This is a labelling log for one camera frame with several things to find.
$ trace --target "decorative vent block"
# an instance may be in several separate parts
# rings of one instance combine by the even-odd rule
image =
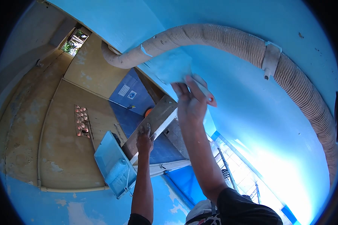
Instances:
[[[76,126],[76,135],[85,136],[90,138],[89,135],[89,116],[86,108],[82,108],[78,105],[75,105],[75,126]]]

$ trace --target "green foliage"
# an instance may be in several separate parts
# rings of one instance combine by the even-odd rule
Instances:
[[[75,32],[75,36],[77,36],[77,37],[81,37],[81,35],[83,35],[83,34],[84,33],[79,29]]]
[[[64,52],[67,52],[69,54],[72,54],[73,52],[77,52],[77,49],[75,48],[74,43],[72,43],[71,41],[65,42],[65,44],[63,45],[61,50],[63,50]]]

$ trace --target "paint tray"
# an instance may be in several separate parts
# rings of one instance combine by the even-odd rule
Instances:
[[[100,142],[94,158],[105,182],[117,199],[125,195],[128,189],[134,191],[137,172],[110,131],[106,132]]]

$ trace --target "black t-shirt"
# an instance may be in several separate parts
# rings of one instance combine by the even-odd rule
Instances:
[[[212,213],[201,214],[185,224],[199,222],[199,225],[283,225],[281,218],[274,210],[267,206],[253,203],[232,188],[226,188],[221,191],[217,208],[219,213],[214,215]],[[150,222],[139,214],[131,214],[128,225],[150,225]]]

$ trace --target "checkered cloth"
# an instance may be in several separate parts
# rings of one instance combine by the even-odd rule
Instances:
[[[222,174],[223,174],[224,179],[229,180],[229,171],[227,169],[222,169]]]

